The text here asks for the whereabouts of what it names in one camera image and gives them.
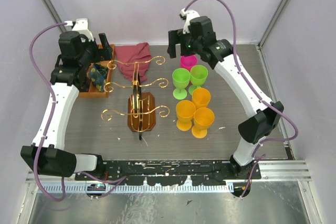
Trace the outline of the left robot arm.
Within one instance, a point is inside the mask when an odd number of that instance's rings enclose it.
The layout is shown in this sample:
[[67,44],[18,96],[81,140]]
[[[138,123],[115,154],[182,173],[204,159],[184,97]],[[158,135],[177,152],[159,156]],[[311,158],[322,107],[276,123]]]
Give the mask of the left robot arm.
[[93,180],[101,179],[106,166],[98,154],[66,152],[65,132],[72,107],[79,96],[89,67],[101,59],[112,58],[112,48],[104,33],[99,34],[101,46],[78,31],[60,34],[60,55],[51,73],[48,87],[52,89],[40,129],[30,146],[23,146],[21,157],[35,175],[70,177],[86,172]]

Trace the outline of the gold wire wine glass rack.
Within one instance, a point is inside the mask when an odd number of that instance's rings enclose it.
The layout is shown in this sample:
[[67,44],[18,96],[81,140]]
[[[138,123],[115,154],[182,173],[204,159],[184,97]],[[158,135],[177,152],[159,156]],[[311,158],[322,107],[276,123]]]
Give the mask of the gold wire wine glass rack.
[[126,116],[128,118],[128,127],[132,132],[138,133],[139,140],[143,140],[142,133],[151,131],[156,124],[156,110],[159,110],[159,116],[165,118],[169,115],[170,109],[166,105],[155,105],[155,98],[150,92],[142,92],[143,87],[152,86],[155,83],[159,85],[160,88],[166,88],[169,84],[168,79],[158,78],[149,84],[142,84],[140,78],[140,65],[150,63],[155,61],[159,66],[165,63],[165,58],[163,56],[155,56],[147,61],[136,61],[136,62],[121,62],[118,60],[110,60],[107,64],[108,69],[115,69],[118,64],[123,66],[132,66],[132,80],[131,84],[128,86],[122,86],[115,82],[109,81],[104,84],[103,89],[107,93],[111,93],[115,86],[121,87],[123,89],[131,88],[132,93],[128,98],[128,110],[126,113],[119,112],[114,109],[105,109],[101,112],[101,119],[104,121],[111,121],[112,114]]

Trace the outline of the pink wine glass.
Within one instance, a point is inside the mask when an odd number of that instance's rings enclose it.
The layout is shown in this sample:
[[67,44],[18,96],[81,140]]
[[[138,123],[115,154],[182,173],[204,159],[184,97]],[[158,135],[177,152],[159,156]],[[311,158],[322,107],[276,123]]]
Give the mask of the pink wine glass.
[[182,56],[180,58],[180,67],[188,70],[189,72],[191,69],[197,65],[198,59],[195,55],[191,56]]

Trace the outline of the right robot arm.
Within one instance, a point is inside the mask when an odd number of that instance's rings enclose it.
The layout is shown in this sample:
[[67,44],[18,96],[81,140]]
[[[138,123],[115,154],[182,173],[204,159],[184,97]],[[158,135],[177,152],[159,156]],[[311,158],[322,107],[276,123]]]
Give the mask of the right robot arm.
[[192,11],[180,18],[184,21],[183,28],[168,32],[170,57],[176,57],[176,45],[180,46],[182,56],[198,54],[227,82],[247,114],[247,120],[238,126],[241,139],[229,160],[232,176],[241,179],[249,172],[257,145],[278,125],[284,106],[280,101],[272,102],[256,85],[239,57],[234,56],[233,45],[226,39],[216,38],[207,16]]

